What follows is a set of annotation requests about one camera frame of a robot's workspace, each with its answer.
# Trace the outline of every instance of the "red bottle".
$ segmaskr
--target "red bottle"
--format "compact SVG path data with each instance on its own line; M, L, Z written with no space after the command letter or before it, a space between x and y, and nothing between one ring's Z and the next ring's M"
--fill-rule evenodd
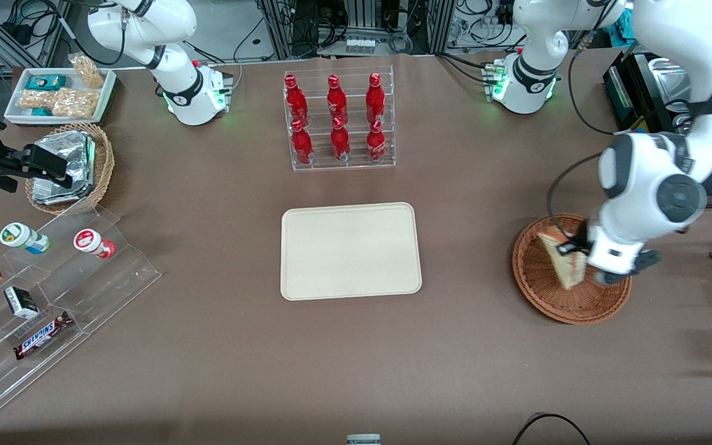
M306 104L306 96L299 84L296 82L296 76L287 74L285 76L285 87L287 87L287 104L290 107L290 114L293 119L302 121L302 125L309 125L309 107Z
M370 74L370 87L367 88L367 122L372 124L375 119L384 121L384 88L381 88L381 74Z
M348 130L345 129L341 117L331 119L331 126L334 127L334 129L331 130L331 146L334 147L334 157L337 161L340 161L340 163L345 163L350 159L350 137L348 136Z
M312 138L304 129L304 124L300 119L293 119L290 125L293 127L293 149L296 150L296 159L302 164L311 164L315 161L315 153L312 150Z
M331 118L342 118L342 124L348 124L348 105L345 101L345 92L339 86L339 77L337 74L328 76L328 111L331 112Z
M370 125L370 134L367 135L367 160L378 163L384 158L386 152L384 132L381 130L381 121L373 121Z

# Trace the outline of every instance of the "bread slice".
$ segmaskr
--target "bread slice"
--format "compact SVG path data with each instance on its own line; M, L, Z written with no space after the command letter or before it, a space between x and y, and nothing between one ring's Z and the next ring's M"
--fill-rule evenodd
M584 281L587 256L581 252L560 255L557 246L567 242L567 237L562 232L556 227L549 227L537 233L537 237L543 242L548 256L551 257L551 264L554 265L559 282L561 282L565 290L570 290L576 284Z

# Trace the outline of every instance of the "clear acrylic bottle rack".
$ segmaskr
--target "clear acrylic bottle rack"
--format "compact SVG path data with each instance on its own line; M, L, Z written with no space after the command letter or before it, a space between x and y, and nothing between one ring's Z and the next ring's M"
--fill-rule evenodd
M381 74L381 87L384 88L384 136L386 138L386 154L381 163L370 163L367 158L367 135L370 133L370 123L367 122L367 88L370 87L370 74ZM287 88L283 90L285 104L285 119L287 124L287 141L290 148L290 162L293 170L314 171L353 168L393 167L397 163L397 146L395 143L395 75L392 65L362 68L330 68L324 70L285 71L293 74L306 96L309 108L309 126L307 132L315 152L315 161L302 164L296 160L291 137L293 130L286 97ZM347 98L348 124L345 127L350 135L350 159L340 163L334 157L331 146L331 114L328 111L328 76L337 74L339 84Z
M71 206L37 230L51 239L46 253L13 248L0 259L5 276L0 283L0 409L161 276L144 253L128 244L115 215L84 205ZM112 240L114 255L102 260L76 250L73 238L84 228ZM12 315L4 295L9 286L27 290L40 314L29 320ZM12 349L65 311L74 324L16 360Z

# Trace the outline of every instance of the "brown tablecloth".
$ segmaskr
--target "brown tablecloth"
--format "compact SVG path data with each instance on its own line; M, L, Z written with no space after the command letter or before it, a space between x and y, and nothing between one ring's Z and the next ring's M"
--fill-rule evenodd
M615 54L586 51L574 72L585 116L605 129L600 78ZM398 166L293 172L283 71L387 62ZM596 326L545 318L512 279L512 243L545 214L551 180L610 141L577 120L565 82L517 116L433 57L249 65L232 112L184 127L148 72L119 78L102 204L166 275L0 411L0 443L332 445L373 432L387 445L510 443L542 411L594 443L712 442L712 211L650 243L663 263ZM11 126L2 140L46 133ZM591 164L556 208L588 214L603 200ZM282 298L285 211L392 201L416 211L419 293ZM48 218L22 190L0 192L0 228ZM543 420L523 443L578 441Z

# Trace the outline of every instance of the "wicker basket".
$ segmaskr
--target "wicker basket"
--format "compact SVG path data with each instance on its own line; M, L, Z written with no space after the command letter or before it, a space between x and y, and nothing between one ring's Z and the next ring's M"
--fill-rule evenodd
M562 230L571 234L577 233L585 220L583 216L566 213L557 214L556 219ZM615 315L630 294L630 277L602 286L593 279L597 269L587 266L584 281L565 290L551 257L537 237L537 233L552 225L547 216L529 224L512 248L512 274L523 296L540 312L565 323L597 323Z
M111 144L106 137L106 133L95 124L68 124L59 127L51 132L51 135L57 133L70 132L71 130L79 130L79 132L88 132L95 140L95 189L91 194L81 200L75 209L77 211L88 211L97 203L101 202L111 180L111 171L114 169L114 153L111 150ZM60 214L70 208L76 202L59 203L58 205L39 205L32 199L32 185L34 180L26 180L26 199L34 206L34 208L45 211L51 214Z

